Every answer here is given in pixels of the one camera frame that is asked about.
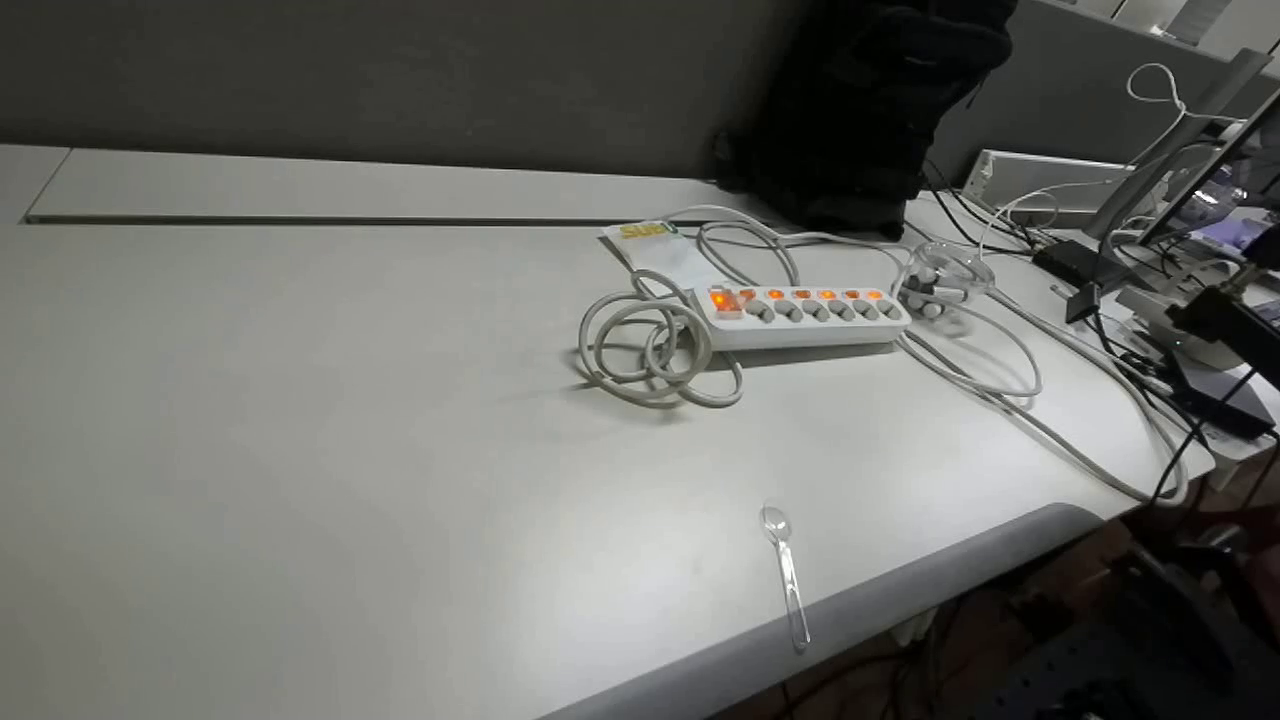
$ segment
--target computer monitor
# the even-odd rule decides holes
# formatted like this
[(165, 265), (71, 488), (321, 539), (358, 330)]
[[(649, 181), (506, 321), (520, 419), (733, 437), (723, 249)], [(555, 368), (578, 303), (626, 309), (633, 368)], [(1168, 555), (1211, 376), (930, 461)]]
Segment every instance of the computer monitor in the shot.
[(1244, 255), (1244, 249), (1280, 225), (1280, 91), (1247, 122), (1247, 130), (1168, 172), (1168, 203), (1145, 231), (1153, 249), (1211, 249)]

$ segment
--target white table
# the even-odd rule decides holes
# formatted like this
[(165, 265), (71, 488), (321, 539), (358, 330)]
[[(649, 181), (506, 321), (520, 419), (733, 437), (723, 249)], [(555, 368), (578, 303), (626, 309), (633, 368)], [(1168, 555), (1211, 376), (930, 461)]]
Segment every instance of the white table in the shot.
[[(62, 159), (0, 152), (0, 717), (704, 717), (1132, 507), (905, 353), (747, 368), (733, 412), (582, 390), (592, 230), (22, 225)], [(1153, 488), (1137, 404), (1003, 321), (1035, 412)]]

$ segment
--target black object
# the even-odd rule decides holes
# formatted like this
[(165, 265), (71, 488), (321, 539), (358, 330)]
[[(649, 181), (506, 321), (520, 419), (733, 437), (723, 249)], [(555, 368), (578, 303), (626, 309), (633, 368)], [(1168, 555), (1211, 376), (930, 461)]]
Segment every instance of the black object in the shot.
[(1097, 617), (1021, 661), (992, 691), (949, 717), (966, 720), (1206, 720), (1276, 717), (1280, 657), (1271, 637), (1211, 606), (1193, 576), (1221, 571), (1206, 552), (1195, 567), (1168, 567), (1150, 552), (1116, 565)]
[[(1255, 373), (1239, 376), (1239, 379), (1221, 398), (1221, 404), (1230, 404), (1244, 384), (1254, 384), (1254, 376), (1255, 376)], [(1202, 432), (1206, 432), (1206, 419), (1195, 419), (1193, 432), (1177, 446), (1177, 452), (1168, 455), (1168, 466), (1164, 466), (1164, 471), (1162, 471), (1162, 481), (1157, 481), (1157, 488), (1153, 488), (1153, 496), (1150, 496), (1150, 507), (1157, 507), (1157, 502), (1164, 496), (1164, 484), (1168, 484), (1174, 470), (1177, 470), (1177, 466), (1186, 461), (1186, 452), (1202, 439)]]
[(1280, 272), (1280, 225), (1271, 225), (1264, 237), (1255, 237), (1255, 239), (1244, 249), (1244, 259), (1255, 265), (1255, 267)]
[(1195, 580), (1218, 576), (1221, 587), (1231, 597), (1231, 610), (1254, 637), (1261, 637), (1271, 654), (1280, 654), (1280, 637), (1270, 620), (1264, 600), (1255, 597), (1247, 571), (1239, 567), (1239, 555), (1231, 550), (1218, 545), (1177, 545), (1157, 552), (1164, 565), (1177, 565), (1193, 571)]
[(816, 0), (720, 169), (807, 230), (899, 237), (941, 115), (1007, 61), (1017, 0)]
[(1206, 424), (1218, 424), (1218, 427), (1244, 437), (1244, 439), (1255, 439), (1270, 427), (1276, 427), (1264, 401), (1247, 384), (1231, 392), (1231, 384), (1239, 376), (1226, 376), (1226, 373), (1206, 368), (1179, 353), (1168, 353), (1164, 379), (1174, 384), (1174, 401), (1186, 412), (1206, 416)]
[(1044, 244), (1034, 265), (1068, 281), (1076, 287), (1097, 283), (1097, 294), (1114, 294), (1127, 281), (1127, 267), (1072, 239)]
[(1080, 324), (1083, 317), (1097, 317), (1100, 299), (1106, 299), (1106, 294), (1097, 283), (1083, 283), (1076, 296), (1068, 296), (1068, 324)]
[(1280, 332), (1226, 287), (1202, 294), (1187, 309), (1168, 314), (1177, 330), (1230, 344), (1270, 384), (1280, 390)]

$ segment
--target black cable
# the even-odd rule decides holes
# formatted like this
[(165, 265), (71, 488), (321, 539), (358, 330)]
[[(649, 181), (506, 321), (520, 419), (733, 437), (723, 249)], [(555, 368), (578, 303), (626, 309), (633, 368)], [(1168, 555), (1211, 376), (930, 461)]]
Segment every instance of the black cable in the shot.
[(782, 691), (786, 691), (786, 720), (798, 720), (798, 699), (794, 699), (794, 686), (782, 686)]
[(926, 156), (926, 169), (931, 172), (931, 187), (943, 187), (949, 183), (949, 172), (931, 159), (931, 156)]
[(941, 691), (943, 691), (941, 657), (943, 657), (943, 647), (953, 642), (953, 628), (960, 623), (966, 600), (968, 597), (955, 597), (955, 606), (949, 610), (943, 623), (931, 632), (931, 647), (926, 657), (926, 710), (930, 710), (930, 717), (935, 717), (935, 704), (941, 704)]
[(899, 665), (899, 670), (891, 670), (891, 676), (887, 676), (887, 699), (883, 699), (880, 720), (905, 720), (899, 691), (898, 691), (899, 672), (905, 672), (905, 665)]
[[(1150, 404), (1162, 401), (1168, 412), (1177, 412), (1177, 416), (1187, 424), (1193, 439), (1202, 439), (1202, 450), (1211, 452), (1211, 446), (1207, 446), (1207, 437), (1206, 437), (1206, 419), (1193, 419), (1177, 401), (1145, 390), (1145, 376), (1137, 376), (1132, 368), (1119, 363), (1119, 357), (1116, 357), (1116, 349), (1114, 349), (1114, 341), (1108, 341), (1108, 330), (1106, 330), (1106, 317), (1100, 317), (1100, 314), (1092, 317), (1092, 332), (1097, 332), (1097, 341), (1106, 344), (1106, 353), (1114, 357), (1116, 373), (1126, 373), (1126, 376), (1145, 392)], [(1206, 496), (1207, 496), (1207, 481), (1195, 484), (1195, 496), (1186, 505), (1186, 512), (1179, 512), (1177, 522), (1195, 516), (1202, 505), (1206, 505)]]
[(821, 696), (825, 688), (842, 686), (850, 672), (859, 672), (859, 670), (873, 670), (873, 665), (891, 665), (891, 661), (905, 661), (910, 654), (883, 654), (883, 657), (863, 657), (857, 665), (850, 665), (844, 672), (833, 672), (825, 680), (816, 680), (814, 688), (803, 688), (799, 696), (794, 696), (794, 688), (786, 686), (786, 699), (787, 710), (782, 717), (798, 717), (814, 696)]
[[(1255, 373), (1239, 376), (1230, 398), (1221, 398), (1218, 404), (1230, 404)], [(1157, 493), (1150, 496), (1150, 507), (1162, 502), (1168, 476), (1177, 471), (1177, 466), (1187, 455), (1187, 450), (1195, 446), (1195, 437), (1206, 432), (1206, 416), (1193, 424), (1187, 439), (1174, 452), (1174, 461), (1162, 471)]]
[(1100, 309), (1092, 314), (1089, 330), (1092, 330), (1097, 341), (1106, 344), (1114, 368), (1132, 379), (1132, 390), (1145, 398), (1150, 408), (1157, 408), (1157, 401), (1164, 401), (1164, 398), (1153, 392), (1142, 373), (1132, 373), (1127, 363), (1119, 363), (1119, 353), (1116, 353), (1116, 344), (1114, 344), (1114, 336), (1108, 336), (1108, 324), (1106, 324), (1106, 314), (1100, 314)]
[(920, 225), (912, 225), (912, 222), (905, 222), (905, 230), (916, 231), (916, 237), (926, 237), (926, 239), (931, 239), (931, 237), (930, 237)]
[(1276, 461), (1280, 461), (1280, 437), (1271, 432), (1271, 439), (1276, 439), (1276, 450), (1271, 450), (1271, 455), (1270, 455), (1264, 471), (1254, 481), (1254, 488), (1247, 488), (1247, 496), (1244, 496), (1239, 512), (1247, 512), (1247, 507), (1254, 507), (1254, 502), (1264, 493), (1264, 484), (1270, 484), (1270, 476), (1271, 476), (1271, 470), (1276, 470)]

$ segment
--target floor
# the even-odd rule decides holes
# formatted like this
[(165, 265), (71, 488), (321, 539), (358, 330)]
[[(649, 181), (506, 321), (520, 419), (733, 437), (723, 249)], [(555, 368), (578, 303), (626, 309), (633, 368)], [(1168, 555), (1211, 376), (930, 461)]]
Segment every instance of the floor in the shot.
[(1055, 632), (1062, 610), (1089, 610), (1092, 587), (1114, 571), (1108, 565), (1137, 550), (1137, 532), (1145, 532), (1145, 539), (1195, 539), (1230, 525), (1244, 525), (1254, 539), (1247, 567), (1280, 628), (1280, 470), (1271, 470), (1254, 496), (1255, 512), (1239, 512), (1264, 471), (1264, 461), (1244, 470), (1231, 484), (1207, 484), (1195, 512), (1137, 512), (1126, 525), (1106, 525), (1035, 567), (1021, 567), (953, 600), (931, 617), (926, 642), (912, 647), (899, 647), (891, 637), (877, 637), (720, 714), (716, 720), (930, 720), (949, 710), (966, 710)]

